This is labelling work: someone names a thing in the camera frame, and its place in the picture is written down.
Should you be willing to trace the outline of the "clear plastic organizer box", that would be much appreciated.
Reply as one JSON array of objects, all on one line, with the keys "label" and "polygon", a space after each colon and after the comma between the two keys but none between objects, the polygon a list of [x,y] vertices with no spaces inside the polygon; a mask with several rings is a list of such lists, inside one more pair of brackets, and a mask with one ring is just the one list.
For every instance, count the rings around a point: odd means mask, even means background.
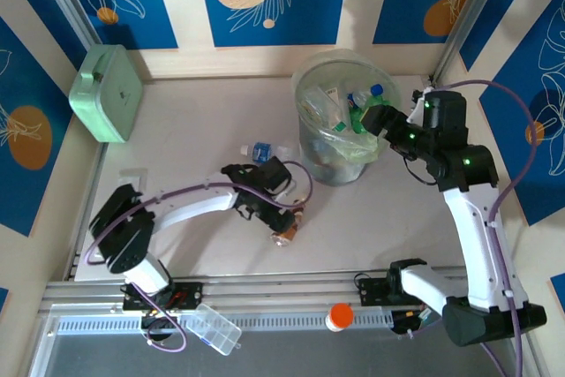
[{"label": "clear plastic organizer box", "polygon": [[187,315],[185,326],[223,356],[240,346],[242,329],[212,307],[200,304]]}]

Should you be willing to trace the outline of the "orange label bottle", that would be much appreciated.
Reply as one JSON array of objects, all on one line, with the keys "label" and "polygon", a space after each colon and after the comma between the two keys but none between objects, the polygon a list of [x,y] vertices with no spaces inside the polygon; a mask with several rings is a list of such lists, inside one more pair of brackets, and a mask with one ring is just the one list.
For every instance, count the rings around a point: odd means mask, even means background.
[{"label": "orange label bottle", "polygon": [[291,227],[286,230],[284,233],[273,233],[271,235],[271,240],[273,243],[278,247],[285,247],[288,246],[292,240],[295,238],[300,225],[303,221],[304,216],[304,208],[303,207],[295,207],[291,210],[292,214],[295,217],[294,223]]}]

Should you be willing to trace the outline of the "mint green plastic case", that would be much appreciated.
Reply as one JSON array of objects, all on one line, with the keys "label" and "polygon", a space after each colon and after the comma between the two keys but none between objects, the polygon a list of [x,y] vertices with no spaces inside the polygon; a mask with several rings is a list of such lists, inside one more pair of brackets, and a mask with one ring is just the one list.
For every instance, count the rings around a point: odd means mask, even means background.
[{"label": "mint green plastic case", "polygon": [[122,45],[93,45],[73,81],[72,111],[101,143],[125,143],[131,136],[143,83]]}]

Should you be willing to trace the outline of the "translucent green bin liner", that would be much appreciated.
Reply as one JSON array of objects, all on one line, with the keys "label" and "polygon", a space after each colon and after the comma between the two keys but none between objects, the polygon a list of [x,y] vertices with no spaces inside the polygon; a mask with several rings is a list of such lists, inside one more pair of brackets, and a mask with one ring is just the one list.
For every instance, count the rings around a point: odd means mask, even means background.
[{"label": "translucent green bin liner", "polygon": [[325,91],[337,87],[350,109],[356,109],[351,95],[372,85],[383,86],[384,93],[365,106],[386,104],[399,108],[400,89],[382,69],[350,49],[332,49],[306,59],[295,71],[291,85],[299,120],[306,129],[329,144],[344,160],[366,164],[374,162],[384,147],[381,137],[356,134],[351,123],[343,132],[334,132],[328,125]]}]

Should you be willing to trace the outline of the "translucent trash bin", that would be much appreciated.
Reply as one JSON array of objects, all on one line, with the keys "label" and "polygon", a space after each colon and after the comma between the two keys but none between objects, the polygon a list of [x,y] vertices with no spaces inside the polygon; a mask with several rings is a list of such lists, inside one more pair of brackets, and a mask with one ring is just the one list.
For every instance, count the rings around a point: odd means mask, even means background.
[{"label": "translucent trash bin", "polygon": [[[383,150],[387,142],[382,137],[381,140],[384,142]],[[300,120],[299,147],[302,163],[314,179],[325,185],[339,186],[351,183],[363,174],[369,164],[373,163],[358,164],[344,160],[328,143],[308,131]]]}]

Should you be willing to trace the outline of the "clear bottle blue label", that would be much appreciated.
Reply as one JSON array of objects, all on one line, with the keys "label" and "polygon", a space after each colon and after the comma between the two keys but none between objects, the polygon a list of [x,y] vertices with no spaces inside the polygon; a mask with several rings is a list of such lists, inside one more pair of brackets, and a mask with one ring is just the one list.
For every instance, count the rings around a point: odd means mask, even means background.
[{"label": "clear bottle blue label", "polygon": [[292,147],[279,146],[266,142],[254,142],[242,145],[240,154],[251,160],[253,163],[262,164],[277,157],[281,161],[291,160],[296,156],[296,151]]}]

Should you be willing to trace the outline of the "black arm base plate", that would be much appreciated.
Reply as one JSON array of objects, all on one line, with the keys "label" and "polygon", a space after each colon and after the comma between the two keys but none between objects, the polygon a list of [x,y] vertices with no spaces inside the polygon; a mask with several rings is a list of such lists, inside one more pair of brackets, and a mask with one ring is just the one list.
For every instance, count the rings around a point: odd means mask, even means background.
[{"label": "black arm base plate", "polygon": [[362,306],[392,305],[389,298],[390,287],[386,277],[377,278],[359,273],[354,277],[354,284],[358,290]]},{"label": "black arm base plate", "polygon": [[[202,300],[202,283],[173,282],[149,298],[165,310],[194,310]],[[152,306],[130,285],[120,287],[125,311],[148,311]]]}]

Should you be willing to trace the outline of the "white jar orange lid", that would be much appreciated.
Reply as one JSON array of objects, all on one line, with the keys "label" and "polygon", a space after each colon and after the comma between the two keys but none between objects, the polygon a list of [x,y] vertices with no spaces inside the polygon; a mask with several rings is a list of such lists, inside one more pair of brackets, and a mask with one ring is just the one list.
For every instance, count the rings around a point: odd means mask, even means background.
[{"label": "white jar orange lid", "polygon": [[330,331],[340,332],[349,327],[354,318],[354,312],[349,304],[338,303],[329,309],[325,324]]}]

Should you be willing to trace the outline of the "aluminium side rail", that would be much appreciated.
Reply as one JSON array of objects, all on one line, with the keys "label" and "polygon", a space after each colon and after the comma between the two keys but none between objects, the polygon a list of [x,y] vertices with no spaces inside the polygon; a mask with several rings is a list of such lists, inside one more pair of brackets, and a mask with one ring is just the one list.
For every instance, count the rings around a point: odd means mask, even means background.
[{"label": "aluminium side rail", "polygon": [[89,177],[87,178],[87,186],[79,207],[79,214],[72,231],[70,252],[68,254],[63,271],[64,282],[69,280],[72,281],[74,279],[74,275],[78,267],[75,264],[75,260],[78,260],[80,258],[80,254],[82,252],[82,246],[87,234],[89,217],[93,208],[97,186],[100,180],[100,175],[102,173],[102,167],[104,164],[107,149],[108,144],[102,143],[96,150],[93,167],[91,169]]}]

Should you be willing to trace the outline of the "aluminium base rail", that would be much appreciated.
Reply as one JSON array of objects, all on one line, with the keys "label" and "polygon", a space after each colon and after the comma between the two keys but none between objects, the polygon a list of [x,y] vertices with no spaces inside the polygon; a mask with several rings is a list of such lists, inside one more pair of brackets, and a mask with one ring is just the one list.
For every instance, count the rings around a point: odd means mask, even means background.
[{"label": "aluminium base rail", "polygon": [[[335,303],[360,307],[354,271],[178,277],[178,283],[202,283],[206,305],[225,313],[323,312]],[[49,283],[38,314],[54,305],[100,309],[123,304],[121,280]]]}]

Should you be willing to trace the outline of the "clear bottle white label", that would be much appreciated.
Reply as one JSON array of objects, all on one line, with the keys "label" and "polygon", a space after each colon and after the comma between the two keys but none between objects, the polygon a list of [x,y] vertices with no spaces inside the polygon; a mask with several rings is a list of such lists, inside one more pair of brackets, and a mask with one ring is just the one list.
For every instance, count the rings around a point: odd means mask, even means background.
[{"label": "clear bottle white label", "polygon": [[343,121],[349,126],[349,107],[347,102],[341,97],[339,89],[337,87],[329,88],[325,91],[325,95],[328,98],[326,113],[329,127],[332,129],[340,121]]}]

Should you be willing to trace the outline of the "clear bottle blue cap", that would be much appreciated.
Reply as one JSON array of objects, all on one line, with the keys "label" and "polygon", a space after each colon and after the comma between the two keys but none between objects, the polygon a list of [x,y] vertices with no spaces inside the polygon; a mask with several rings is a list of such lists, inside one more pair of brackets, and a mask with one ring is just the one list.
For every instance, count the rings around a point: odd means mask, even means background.
[{"label": "clear bottle blue cap", "polygon": [[358,108],[362,109],[369,103],[370,100],[376,99],[383,93],[383,86],[375,84],[368,89],[354,91],[351,95],[351,99]]}]

